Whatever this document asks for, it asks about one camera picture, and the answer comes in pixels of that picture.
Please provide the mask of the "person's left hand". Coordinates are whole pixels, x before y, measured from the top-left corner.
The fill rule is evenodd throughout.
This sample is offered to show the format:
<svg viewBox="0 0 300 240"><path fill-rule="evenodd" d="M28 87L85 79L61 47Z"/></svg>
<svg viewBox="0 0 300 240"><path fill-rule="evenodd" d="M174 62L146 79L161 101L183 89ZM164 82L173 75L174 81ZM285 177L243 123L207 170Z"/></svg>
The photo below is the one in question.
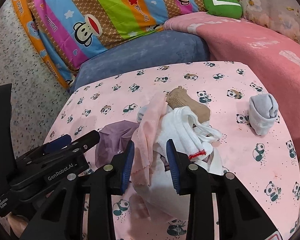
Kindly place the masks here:
<svg viewBox="0 0 300 240"><path fill-rule="evenodd" d="M19 238L28 225L28 221L22 216L16 216L12 213L7 215L7 221L12 228L13 233Z"/></svg>

